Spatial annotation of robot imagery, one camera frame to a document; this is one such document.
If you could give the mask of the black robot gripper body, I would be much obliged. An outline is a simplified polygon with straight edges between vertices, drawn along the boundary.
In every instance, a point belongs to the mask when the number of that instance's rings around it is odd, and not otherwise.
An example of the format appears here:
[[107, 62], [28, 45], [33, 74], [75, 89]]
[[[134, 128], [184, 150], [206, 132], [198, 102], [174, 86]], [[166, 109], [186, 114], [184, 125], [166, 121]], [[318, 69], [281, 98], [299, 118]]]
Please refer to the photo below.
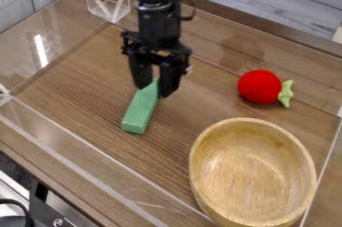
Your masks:
[[191, 16], [180, 14], [179, 2], [136, 5], [138, 30], [122, 33], [123, 53], [132, 71], [148, 71], [152, 65], [187, 71], [191, 49], [180, 42], [182, 22]]

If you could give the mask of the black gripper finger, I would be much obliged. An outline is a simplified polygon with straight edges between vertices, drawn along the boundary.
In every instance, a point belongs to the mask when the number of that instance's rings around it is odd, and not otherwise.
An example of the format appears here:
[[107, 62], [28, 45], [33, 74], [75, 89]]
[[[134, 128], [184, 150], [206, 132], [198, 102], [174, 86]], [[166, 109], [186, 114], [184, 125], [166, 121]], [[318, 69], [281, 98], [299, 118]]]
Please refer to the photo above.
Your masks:
[[152, 82], [152, 66], [150, 59], [138, 53], [128, 55], [128, 64], [135, 86], [146, 88]]
[[167, 98], [179, 88], [183, 75], [183, 64], [175, 61], [166, 61], [160, 65], [159, 97]]

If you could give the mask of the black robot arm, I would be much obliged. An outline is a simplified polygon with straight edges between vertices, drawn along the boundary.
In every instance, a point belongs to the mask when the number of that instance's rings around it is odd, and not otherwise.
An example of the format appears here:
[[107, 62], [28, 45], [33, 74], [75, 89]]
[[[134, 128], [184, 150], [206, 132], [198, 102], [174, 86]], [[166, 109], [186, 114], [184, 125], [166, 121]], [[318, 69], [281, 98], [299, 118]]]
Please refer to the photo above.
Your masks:
[[191, 21], [196, 11], [183, 16], [180, 0], [136, 0], [136, 11], [139, 28], [122, 32], [122, 50], [139, 89], [152, 83], [152, 66], [159, 67], [158, 95], [167, 98], [191, 67], [192, 49], [180, 42], [180, 34], [182, 22]]

